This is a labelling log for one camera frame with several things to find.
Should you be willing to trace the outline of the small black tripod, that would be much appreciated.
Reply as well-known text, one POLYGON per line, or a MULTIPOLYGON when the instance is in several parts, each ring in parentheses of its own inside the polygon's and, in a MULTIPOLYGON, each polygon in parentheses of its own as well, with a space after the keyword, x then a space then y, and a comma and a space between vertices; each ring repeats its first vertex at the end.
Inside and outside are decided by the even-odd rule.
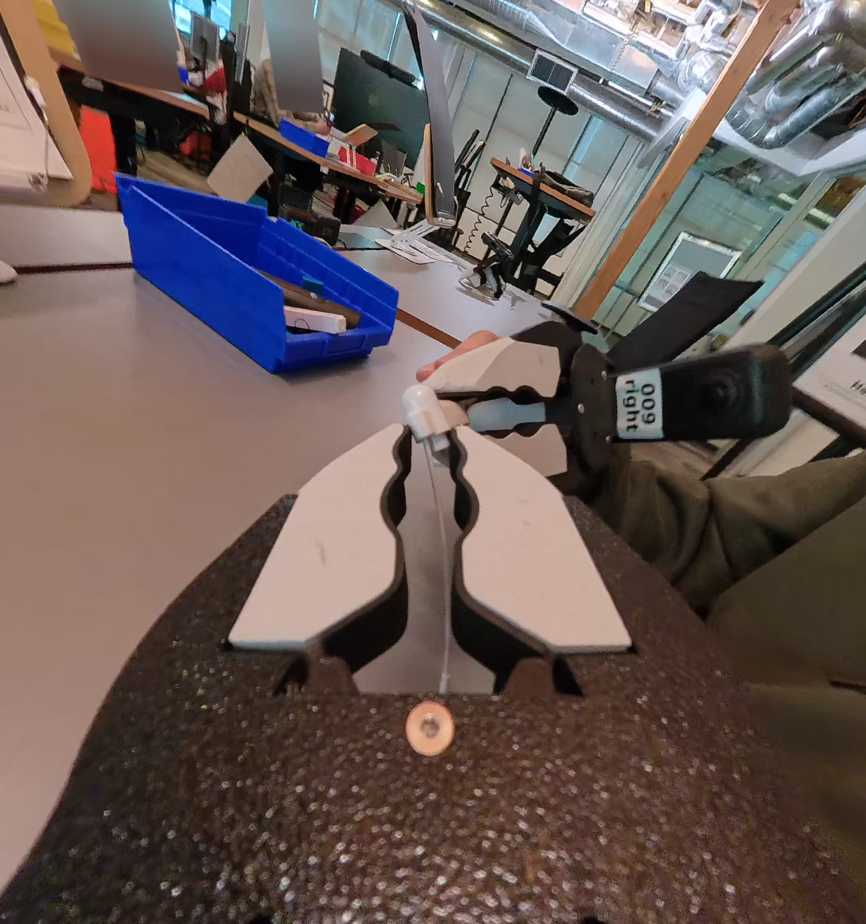
POLYGON ((482 237, 486 255, 459 280, 459 285, 489 299, 500 299, 519 264, 519 248, 502 241, 494 233, 485 232, 482 237))

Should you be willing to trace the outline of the grey office desk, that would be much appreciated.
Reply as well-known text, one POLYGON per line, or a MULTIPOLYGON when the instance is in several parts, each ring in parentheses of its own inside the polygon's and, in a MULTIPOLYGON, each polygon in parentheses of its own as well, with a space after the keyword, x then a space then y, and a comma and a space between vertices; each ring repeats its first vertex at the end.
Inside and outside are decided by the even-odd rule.
POLYGON ((419 207, 423 205, 424 198, 418 193, 415 189, 405 186, 400 182, 390 182, 385 179, 381 179, 378 176, 370 176, 365 173, 361 173, 357 168, 351 167, 338 158, 326 158, 321 157, 317 154, 314 154, 305 148, 302 148, 300 145, 295 144, 293 141, 289 141, 284 138, 281 133, 269 125, 266 125, 263 122, 252 119, 247 115, 241 113, 233 114, 234 122, 242 126, 244 129, 252 130, 256 135, 265 139, 272 147, 277 147, 285 155, 293 155, 299 159, 306 160, 310 163, 318 165, 325 173, 329 175, 337 175, 339 177, 346 177, 352 179, 358 183, 362 183, 371 187, 374 187, 384 194, 384 198, 387 200, 394 199, 400 202, 408 203, 411 207, 419 207))
POLYGON ((137 176, 138 122, 152 140, 163 142, 166 153, 173 154, 188 132, 202 128, 210 116, 206 103, 185 93, 125 86, 89 77, 66 64, 58 66, 57 75, 69 102, 108 117, 118 174, 137 176))

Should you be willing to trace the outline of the black standing desk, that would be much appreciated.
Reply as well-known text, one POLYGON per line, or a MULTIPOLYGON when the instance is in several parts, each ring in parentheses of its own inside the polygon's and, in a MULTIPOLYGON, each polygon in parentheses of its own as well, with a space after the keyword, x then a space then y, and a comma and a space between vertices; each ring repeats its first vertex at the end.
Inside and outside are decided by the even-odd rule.
POLYGON ((495 158, 490 164, 496 172, 490 191, 500 195, 504 211, 494 232, 482 236, 485 254, 509 257, 505 261, 508 280, 521 291, 533 295, 540 283, 556 289, 561 277, 545 266, 592 222, 594 193, 544 167, 528 172, 495 158), (518 205, 524 206, 525 212, 512 241, 506 242, 499 235, 518 205))

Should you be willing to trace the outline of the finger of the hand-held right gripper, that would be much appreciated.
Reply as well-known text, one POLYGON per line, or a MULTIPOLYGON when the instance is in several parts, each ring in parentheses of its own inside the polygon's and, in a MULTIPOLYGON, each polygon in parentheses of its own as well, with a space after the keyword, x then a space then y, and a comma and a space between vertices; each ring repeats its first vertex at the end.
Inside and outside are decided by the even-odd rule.
POLYGON ((439 396, 528 390, 554 398, 561 376, 556 347, 506 337, 448 359, 423 384, 439 396))
POLYGON ((465 412, 475 433, 545 478, 567 471, 566 445, 557 424, 547 420, 544 403, 522 405, 510 399, 492 399, 470 404, 465 412))

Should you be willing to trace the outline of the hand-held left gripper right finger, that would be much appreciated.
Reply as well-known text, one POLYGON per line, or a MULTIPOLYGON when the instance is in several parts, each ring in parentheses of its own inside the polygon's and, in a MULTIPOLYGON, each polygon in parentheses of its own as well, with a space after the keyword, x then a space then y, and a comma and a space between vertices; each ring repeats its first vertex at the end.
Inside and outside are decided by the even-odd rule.
POLYGON ((623 653, 633 644, 560 491, 496 440, 455 430, 453 632, 480 661, 491 645, 473 639, 473 618, 496 637, 488 657, 623 653))

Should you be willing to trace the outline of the instruction sheet on board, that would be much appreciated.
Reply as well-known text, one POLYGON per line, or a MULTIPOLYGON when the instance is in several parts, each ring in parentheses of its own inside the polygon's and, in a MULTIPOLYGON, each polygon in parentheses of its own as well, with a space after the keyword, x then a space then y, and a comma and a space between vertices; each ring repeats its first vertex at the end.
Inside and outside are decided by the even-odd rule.
POLYGON ((70 179, 47 180, 46 191, 34 203, 78 206, 92 189, 92 165, 34 7, 28 1, 0 1, 0 17, 24 75, 34 78, 44 95, 47 126, 71 174, 70 179))

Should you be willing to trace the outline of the ceiling air vent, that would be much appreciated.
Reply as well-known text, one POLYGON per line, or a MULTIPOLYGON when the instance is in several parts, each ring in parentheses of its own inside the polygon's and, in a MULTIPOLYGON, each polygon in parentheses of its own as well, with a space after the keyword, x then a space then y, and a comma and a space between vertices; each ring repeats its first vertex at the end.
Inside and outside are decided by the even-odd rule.
POLYGON ((536 49, 528 66, 527 78, 540 86, 567 94, 577 78, 579 71, 575 64, 536 49))

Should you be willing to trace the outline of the loose paper sheets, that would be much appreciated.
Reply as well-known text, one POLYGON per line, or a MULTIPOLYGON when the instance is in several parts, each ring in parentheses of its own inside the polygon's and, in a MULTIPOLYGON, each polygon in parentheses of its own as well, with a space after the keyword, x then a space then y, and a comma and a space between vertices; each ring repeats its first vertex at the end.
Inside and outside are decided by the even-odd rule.
POLYGON ((444 263, 451 266, 460 266, 462 264, 460 260, 456 260, 450 253, 429 244, 425 238, 378 238, 375 244, 378 248, 416 265, 444 263))

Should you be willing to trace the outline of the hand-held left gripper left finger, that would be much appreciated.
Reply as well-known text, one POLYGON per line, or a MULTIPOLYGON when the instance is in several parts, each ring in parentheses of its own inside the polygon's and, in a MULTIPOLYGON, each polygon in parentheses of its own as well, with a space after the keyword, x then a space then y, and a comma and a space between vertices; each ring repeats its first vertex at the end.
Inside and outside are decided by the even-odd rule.
POLYGON ((372 661, 402 636, 399 525, 411 433, 395 423, 328 463, 295 499, 229 633, 232 648, 372 661))

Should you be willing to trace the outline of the grey leaning panel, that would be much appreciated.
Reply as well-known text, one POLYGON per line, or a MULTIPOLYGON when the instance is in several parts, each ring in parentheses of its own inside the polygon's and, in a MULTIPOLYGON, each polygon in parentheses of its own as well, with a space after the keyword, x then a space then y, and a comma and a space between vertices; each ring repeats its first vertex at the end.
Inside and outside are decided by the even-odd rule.
POLYGON ((403 1, 401 8, 424 80, 427 99, 428 120, 423 146, 426 220, 433 227, 452 228, 457 217, 454 151, 442 57, 421 7, 414 1, 403 1))

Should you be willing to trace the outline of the black monitor screen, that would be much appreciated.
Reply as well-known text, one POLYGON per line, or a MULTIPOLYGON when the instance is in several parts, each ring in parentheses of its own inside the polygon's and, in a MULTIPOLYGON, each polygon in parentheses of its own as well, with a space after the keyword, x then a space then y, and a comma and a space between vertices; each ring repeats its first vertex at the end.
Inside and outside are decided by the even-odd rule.
POLYGON ((375 66, 383 59, 340 49, 333 81, 335 126, 349 133, 368 125, 376 134, 359 152, 371 159, 385 158, 385 146, 404 155, 404 166, 414 168, 429 123, 427 97, 407 83, 375 66))

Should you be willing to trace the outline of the person's right forearm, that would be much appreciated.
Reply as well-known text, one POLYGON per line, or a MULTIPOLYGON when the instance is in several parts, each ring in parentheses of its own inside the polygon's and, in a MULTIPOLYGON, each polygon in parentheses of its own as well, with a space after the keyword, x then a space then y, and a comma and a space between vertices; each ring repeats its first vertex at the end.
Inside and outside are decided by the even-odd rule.
POLYGON ((702 480, 625 448, 581 495, 704 619, 742 676, 866 695, 866 450, 702 480))

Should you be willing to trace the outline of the black picture frame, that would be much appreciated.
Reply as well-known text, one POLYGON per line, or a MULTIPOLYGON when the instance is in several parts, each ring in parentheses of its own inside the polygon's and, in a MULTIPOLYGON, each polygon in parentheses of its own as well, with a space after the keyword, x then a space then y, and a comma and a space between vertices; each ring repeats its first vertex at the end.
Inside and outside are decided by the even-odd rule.
POLYGON ((797 378, 795 386, 866 431, 866 312, 797 378))

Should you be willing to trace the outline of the slim wooden pillar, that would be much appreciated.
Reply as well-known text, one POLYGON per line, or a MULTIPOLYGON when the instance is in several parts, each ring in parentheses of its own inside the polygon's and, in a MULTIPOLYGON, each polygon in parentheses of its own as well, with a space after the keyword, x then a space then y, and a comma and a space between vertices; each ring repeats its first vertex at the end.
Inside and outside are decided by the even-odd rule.
POLYGON ((762 3, 737 50, 725 64, 654 183, 637 203, 630 221, 622 228, 606 259, 579 297, 574 307, 577 317, 591 320, 595 316, 796 6, 796 1, 762 3))

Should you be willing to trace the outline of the blue plastic bin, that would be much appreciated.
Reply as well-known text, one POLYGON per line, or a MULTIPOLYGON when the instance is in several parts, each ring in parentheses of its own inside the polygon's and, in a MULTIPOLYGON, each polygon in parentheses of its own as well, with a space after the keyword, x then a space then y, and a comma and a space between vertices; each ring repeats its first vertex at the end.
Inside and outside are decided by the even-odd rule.
POLYGON ((134 270, 267 372, 360 359, 390 341, 397 289, 265 208, 122 174, 116 189, 134 270), (359 325, 293 333, 275 279, 323 283, 359 325))

